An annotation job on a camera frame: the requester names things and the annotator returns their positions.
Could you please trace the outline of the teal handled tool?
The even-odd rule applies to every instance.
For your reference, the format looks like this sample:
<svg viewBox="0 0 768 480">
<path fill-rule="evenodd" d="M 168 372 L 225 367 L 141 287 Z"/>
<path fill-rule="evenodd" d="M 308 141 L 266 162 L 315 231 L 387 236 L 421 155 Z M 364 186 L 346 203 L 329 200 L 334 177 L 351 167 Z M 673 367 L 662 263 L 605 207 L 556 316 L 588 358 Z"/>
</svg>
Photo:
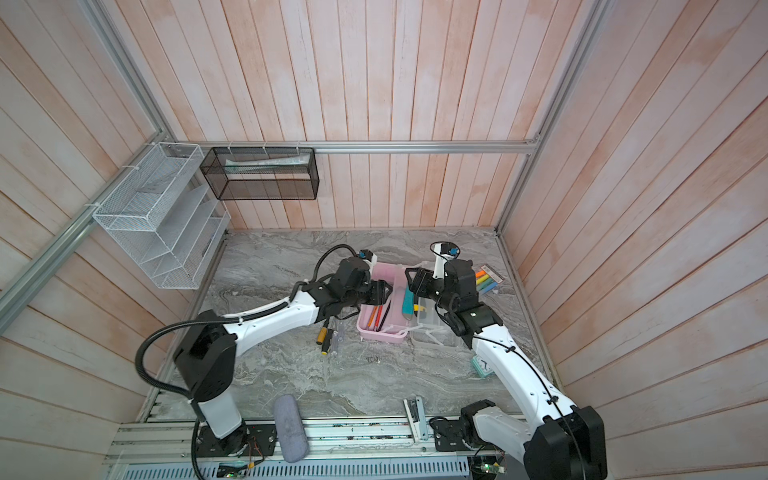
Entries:
<svg viewBox="0 0 768 480">
<path fill-rule="evenodd" d="M 404 317 L 410 318 L 414 314 L 414 294 L 408 287 L 404 289 L 404 296 L 402 302 L 401 312 Z"/>
</svg>

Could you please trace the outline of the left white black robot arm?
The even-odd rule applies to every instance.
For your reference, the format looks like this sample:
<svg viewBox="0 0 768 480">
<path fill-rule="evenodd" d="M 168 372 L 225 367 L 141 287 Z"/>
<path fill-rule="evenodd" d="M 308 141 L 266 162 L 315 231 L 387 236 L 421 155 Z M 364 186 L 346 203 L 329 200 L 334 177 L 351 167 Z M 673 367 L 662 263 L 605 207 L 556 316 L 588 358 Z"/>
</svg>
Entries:
<svg viewBox="0 0 768 480">
<path fill-rule="evenodd" d="M 235 313 L 206 310 L 191 320 L 160 328 L 138 347 L 134 358 L 137 375 L 158 390 L 183 397 L 194 412 L 192 458 L 270 455 L 268 434 L 257 433 L 248 424 L 235 394 L 235 374 L 243 359 L 295 330 L 328 326 L 334 320 L 356 316 L 364 306 L 388 302 L 393 286 L 375 277 L 378 258 L 372 251 L 355 250 L 347 244 L 330 250 L 348 255 L 330 273 L 321 274 L 315 268 L 310 278 L 297 281 L 284 298 Z M 172 361 L 182 379 L 179 385 L 157 378 L 146 365 L 149 348 L 177 331 L 183 337 Z"/>
</svg>

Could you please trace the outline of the black yellow stubby screwdriver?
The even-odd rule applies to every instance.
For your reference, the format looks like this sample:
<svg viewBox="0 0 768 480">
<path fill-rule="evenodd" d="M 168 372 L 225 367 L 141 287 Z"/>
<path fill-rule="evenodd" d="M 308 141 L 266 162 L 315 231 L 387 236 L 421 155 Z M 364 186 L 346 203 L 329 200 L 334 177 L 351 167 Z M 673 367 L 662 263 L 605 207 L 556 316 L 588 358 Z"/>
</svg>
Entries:
<svg viewBox="0 0 768 480">
<path fill-rule="evenodd" d="M 413 305 L 413 315 L 418 317 L 419 315 L 422 315 L 425 311 L 425 299 L 422 297 L 419 297 L 418 299 L 414 300 Z"/>
</svg>

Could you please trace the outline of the orange handled screwdriver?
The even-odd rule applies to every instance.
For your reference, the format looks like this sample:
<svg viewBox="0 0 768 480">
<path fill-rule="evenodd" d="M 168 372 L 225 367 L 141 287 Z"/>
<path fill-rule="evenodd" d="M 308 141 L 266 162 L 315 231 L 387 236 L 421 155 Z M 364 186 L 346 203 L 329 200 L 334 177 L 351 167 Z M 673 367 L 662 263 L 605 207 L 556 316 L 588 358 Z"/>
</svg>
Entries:
<svg viewBox="0 0 768 480">
<path fill-rule="evenodd" d="M 367 321 L 365 324 L 366 330 L 372 330 L 375 327 L 375 321 L 376 321 L 379 309 L 380 309 L 379 306 L 373 306 L 371 308 L 370 313 L 367 315 Z"/>
</svg>

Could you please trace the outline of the red handled screwdriver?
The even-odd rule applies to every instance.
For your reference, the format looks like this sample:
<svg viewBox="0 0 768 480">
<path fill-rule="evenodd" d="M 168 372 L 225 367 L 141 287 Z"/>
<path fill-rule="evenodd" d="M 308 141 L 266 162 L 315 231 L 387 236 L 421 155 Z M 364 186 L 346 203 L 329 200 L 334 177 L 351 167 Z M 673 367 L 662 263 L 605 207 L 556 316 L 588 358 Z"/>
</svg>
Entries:
<svg viewBox="0 0 768 480">
<path fill-rule="evenodd" d="M 374 315 L 372 316 L 371 330 L 378 331 L 380 328 L 381 318 L 383 316 L 384 306 L 379 305 L 375 308 Z"/>
</svg>

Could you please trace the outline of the metal bracket on rail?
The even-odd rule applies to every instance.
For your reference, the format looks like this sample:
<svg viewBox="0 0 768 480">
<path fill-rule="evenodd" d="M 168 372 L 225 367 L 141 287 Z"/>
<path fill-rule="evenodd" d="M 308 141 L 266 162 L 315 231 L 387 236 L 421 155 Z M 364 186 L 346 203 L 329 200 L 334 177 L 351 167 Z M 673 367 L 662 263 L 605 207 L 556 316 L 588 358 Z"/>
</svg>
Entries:
<svg viewBox="0 0 768 480">
<path fill-rule="evenodd" d="M 422 443 L 429 440 L 428 420 L 425 415 L 423 399 L 420 396 L 403 400 L 406 416 L 413 441 Z"/>
</svg>

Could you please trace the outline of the clear bag of bits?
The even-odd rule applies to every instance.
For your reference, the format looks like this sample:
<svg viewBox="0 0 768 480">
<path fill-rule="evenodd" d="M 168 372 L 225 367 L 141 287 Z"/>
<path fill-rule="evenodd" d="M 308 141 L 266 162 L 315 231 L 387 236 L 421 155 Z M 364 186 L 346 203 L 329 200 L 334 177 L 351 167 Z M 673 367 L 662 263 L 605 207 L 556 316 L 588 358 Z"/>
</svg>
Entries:
<svg viewBox="0 0 768 480">
<path fill-rule="evenodd" d="M 334 319 L 332 322 L 333 336 L 330 341 L 328 353 L 336 356 L 339 353 L 345 339 L 345 321 Z"/>
</svg>

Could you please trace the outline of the black mesh wall basket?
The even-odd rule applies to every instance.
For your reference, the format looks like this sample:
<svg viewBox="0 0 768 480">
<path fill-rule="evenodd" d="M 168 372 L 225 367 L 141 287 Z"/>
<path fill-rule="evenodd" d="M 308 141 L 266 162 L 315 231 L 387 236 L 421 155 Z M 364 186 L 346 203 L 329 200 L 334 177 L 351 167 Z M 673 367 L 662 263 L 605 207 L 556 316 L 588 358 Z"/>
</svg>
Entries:
<svg viewBox="0 0 768 480">
<path fill-rule="evenodd" d="M 320 184 L 315 152 L 303 147 L 213 147 L 200 170 L 224 201 L 311 201 Z"/>
</svg>

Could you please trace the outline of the pink plastic tool box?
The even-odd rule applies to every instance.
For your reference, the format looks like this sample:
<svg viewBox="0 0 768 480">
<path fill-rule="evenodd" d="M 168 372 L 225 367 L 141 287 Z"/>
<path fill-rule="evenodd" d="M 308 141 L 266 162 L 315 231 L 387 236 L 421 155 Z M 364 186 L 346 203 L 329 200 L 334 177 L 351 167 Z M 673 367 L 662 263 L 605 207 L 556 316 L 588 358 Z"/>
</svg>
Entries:
<svg viewBox="0 0 768 480">
<path fill-rule="evenodd" d="M 378 263 L 373 268 L 372 278 L 374 280 L 385 280 L 392 285 L 393 292 L 389 297 L 392 306 L 380 332 L 365 329 L 367 315 L 373 306 L 361 308 L 357 328 L 362 338 L 400 344 L 405 340 L 408 333 L 417 327 L 412 316 L 410 318 L 404 317 L 401 312 L 404 289 L 408 287 L 405 269 L 406 267 L 402 265 L 388 263 Z M 456 336 L 470 336 L 477 331 L 472 326 L 474 322 L 472 315 L 481 306 L 475 285 L 473 263 L 470 260 L 450 260 L 445 265 L 444 277 L 450 299 L 440 303 L 424 299 L 438 316 L 438 319 L 450 327 Z"/>
</svg>

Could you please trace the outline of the aluminium front rail frame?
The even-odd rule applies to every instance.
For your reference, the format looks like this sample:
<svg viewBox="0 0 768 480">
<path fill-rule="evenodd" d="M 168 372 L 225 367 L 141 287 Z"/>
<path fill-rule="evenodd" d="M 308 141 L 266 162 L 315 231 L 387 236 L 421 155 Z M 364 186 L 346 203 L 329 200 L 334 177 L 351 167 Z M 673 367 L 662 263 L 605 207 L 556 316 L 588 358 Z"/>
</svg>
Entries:
<svg viewBox="0 0 768 480">
<path fill-rule="evenodd" d="M 102 479 L 524 479 L 521 463 L 492 447 L 440 452 L 417 442 L 403 416 L 314 418 L 304 422 L 307 456 L 285 461 L 270 420 L 250 422 L 266 451 L 191 455 L 189 422 L 126 424 L 105 455 Z"/>
</svg>

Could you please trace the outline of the pack of coloured highlighters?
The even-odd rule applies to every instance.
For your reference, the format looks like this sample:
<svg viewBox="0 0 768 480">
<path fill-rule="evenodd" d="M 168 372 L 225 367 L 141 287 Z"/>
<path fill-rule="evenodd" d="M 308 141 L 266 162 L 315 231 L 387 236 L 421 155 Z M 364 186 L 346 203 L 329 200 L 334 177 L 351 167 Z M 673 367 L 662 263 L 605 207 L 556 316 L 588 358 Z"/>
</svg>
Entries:
<svg viewBox="0 0 768 480">
<path fill-rule="evenodd" d="M 487 294 L 504 282 L 504 277 L 491 267 L 482 265 L 475 272 L 475 285 L 479 295 Z"/>
</svg>

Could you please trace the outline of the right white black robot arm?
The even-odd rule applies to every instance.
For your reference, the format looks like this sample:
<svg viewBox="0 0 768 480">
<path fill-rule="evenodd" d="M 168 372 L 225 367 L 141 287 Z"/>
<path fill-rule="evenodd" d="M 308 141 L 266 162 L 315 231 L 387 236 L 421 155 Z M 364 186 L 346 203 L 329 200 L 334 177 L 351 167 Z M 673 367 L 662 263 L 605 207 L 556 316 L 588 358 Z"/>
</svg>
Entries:
<svg viewBox="0 0 768 480">
<path fill-rule="evenodd" d="M 432 270 L 408 268 L 409 290 L 434 302 L 438 316 L 500 379 L 524 418 L 477 402 L 464 412 L 475 441 L 518 460 L 531 479 L 604 479 L 605 426 L 579 407 L 522 352 L 501 317 L 481 302 L 469 260 L 439 258 Z"/>
</svg>

